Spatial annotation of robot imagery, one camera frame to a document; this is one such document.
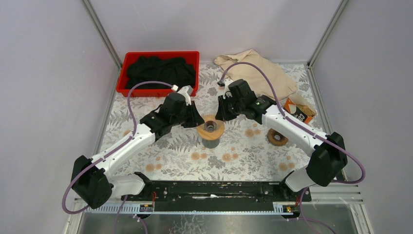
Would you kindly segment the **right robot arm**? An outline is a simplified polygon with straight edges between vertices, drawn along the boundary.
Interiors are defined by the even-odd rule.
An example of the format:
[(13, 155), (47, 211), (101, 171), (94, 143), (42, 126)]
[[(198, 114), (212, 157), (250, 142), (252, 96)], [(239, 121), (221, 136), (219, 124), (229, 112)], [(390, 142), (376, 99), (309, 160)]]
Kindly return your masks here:
[(309, 125), (280, 109), (272, 98), (256, 94), (243, 79), (225, 79), (218, 85), (224, 93), (218, 97), (217, 120), (229, 121), (239, 115), (276, 130), (299, 146), (310, 158), (307, 166), (295, 170), (283, 179), (279, 188), (281, 198), (293, 200), (305, 187), (326, 187), (347, 165), (343, 137), (334, 132), (330, 135), (317, 132)]

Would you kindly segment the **glass coffee carafe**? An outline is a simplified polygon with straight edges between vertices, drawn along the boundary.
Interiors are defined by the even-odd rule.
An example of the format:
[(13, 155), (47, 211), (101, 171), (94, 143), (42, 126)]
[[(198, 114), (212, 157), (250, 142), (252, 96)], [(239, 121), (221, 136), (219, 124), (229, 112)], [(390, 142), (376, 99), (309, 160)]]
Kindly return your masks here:
[(208, 149), (216, 148), (220, 143), (220, 138), (217, 139), (202, 139), (202, 144)]

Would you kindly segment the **orange coffee filter box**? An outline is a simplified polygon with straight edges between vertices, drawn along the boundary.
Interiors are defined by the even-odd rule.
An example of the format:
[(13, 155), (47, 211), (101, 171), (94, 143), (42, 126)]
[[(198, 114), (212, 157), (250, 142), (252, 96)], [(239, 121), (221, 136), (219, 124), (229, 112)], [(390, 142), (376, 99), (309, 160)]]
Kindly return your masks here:
[(284, 104), (284, 110), (296, 117), (299, 121), (308, 124), (317, 112), (313, 105), (299, 94), (290, 95)]

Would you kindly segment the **beige cloth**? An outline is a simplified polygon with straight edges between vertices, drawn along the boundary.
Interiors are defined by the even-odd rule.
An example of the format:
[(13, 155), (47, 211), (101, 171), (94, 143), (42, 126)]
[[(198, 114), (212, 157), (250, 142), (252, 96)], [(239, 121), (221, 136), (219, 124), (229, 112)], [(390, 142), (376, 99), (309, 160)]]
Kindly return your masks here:
[[(295, 93), (297, 84), (277, 64), (261, 57), (255, 50), (250, 49), (236, 55), (220, 55), (214, 63), (226, 70), (236, 62), (249, 62), (260, 68), (272, 84), (277, 98), (284, 99)], [(247, 64), (236, 65), (229, 69), (226, 78), (232, 80), (243, 79), (256, 94), (266, 95), (273, 98), (272, 90), (263, 75), (254, 67)]]

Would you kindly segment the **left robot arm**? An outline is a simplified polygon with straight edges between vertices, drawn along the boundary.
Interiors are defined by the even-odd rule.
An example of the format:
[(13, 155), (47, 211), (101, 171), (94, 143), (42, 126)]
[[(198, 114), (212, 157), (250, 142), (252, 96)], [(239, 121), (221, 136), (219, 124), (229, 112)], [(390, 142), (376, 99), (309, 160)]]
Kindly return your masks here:
[(134, 129), (112, 147), (91, 158), (78, 157), (69, 187), (92, 209), (99, 208), (111, 197), (134, 195), (146, 200), (151, 188), (140, 176), (115, 176), (114, 173), (131, 156), (170, 133), (172, 127), (193, 128), (202, 124), (204, 120), (195, 102), (186, 94), (172, 92), (157, 109), (135, 121)]

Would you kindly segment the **light wooden ring holder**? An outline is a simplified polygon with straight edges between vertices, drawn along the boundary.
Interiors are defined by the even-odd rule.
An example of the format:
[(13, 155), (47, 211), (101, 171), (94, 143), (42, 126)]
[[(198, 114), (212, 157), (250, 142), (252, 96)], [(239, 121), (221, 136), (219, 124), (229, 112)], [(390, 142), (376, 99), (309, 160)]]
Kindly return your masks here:
[(209, 132), (206, 132), (204, 130), (204, 124), (201, 124), (201, 125), (196, 127), (196, 130), (197, 130), (197, 132), (198, 132), (198, 134), (201, 138), (217, 139), (217, 138), (219, 138), (223, 135), (224, 130), (225, 130), (225, 126), (222, 129), (218, 130), (217, 132), (209, 133)]

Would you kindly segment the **floral patterned table mat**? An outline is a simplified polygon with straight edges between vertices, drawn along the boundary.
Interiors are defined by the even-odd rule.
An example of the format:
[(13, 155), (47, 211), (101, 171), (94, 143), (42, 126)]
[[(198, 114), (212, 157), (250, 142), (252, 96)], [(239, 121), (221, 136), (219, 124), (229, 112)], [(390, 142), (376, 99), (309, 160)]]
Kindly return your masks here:
[[(315, 100), (303, 64), (280, 64), (311, 105)], [(216, 84), (222, 69), (217, 65), (199, 66), (199, 89), (193, 100), (201, 116), (215, 115)], [(138, 121), (164, 102), (164, 97), (133, 97), (131, 107)], [(133, 129), (127, 98), (116, 93), (100, 152), (109, 148)], [(245, 116), (225, 123), (216, 148), (202, 144), (195, 128), (173, 127), (154, 144), (134, 154), (114, 175), (143, 172), (151, 180), (280, 181), (294, 169), (307, 165), (309, 157), (295, 144), (274, 146), (267, 139), (269, 129)]]

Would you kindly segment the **black cloth in bin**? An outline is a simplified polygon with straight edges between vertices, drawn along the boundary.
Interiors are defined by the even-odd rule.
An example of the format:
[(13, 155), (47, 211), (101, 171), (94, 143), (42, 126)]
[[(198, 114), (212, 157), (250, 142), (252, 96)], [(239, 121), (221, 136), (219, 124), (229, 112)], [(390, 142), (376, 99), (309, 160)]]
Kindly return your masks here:
[(183, 57), (160, 59), (157, 56), (140, 56), (127, 68), (127, 77), (126, 89), (145, 81), (159, 81), (178, 87), (194, 87), (196, 84), (195, 69)]

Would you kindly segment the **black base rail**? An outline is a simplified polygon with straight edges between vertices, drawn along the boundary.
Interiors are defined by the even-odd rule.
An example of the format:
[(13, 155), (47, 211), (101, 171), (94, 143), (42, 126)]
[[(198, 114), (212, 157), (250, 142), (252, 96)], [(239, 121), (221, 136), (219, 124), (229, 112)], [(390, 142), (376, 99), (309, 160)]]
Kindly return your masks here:
[(266, 212), (300, 197), (277, 182), (156, 180), (127, 200), (148, 202), (156, 212)]

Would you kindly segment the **clear glass dripper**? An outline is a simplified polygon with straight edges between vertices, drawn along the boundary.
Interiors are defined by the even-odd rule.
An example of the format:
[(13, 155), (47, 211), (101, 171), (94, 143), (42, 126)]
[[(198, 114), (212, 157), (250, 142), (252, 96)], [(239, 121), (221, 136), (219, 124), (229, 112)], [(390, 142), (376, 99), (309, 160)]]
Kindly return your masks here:
[(205, 121), (204, 130), (206, 132), (217, 132), (224, 127), (224, 122), (216, 119), (215, 115), (205, 115), (203, 116), (203, 119)]

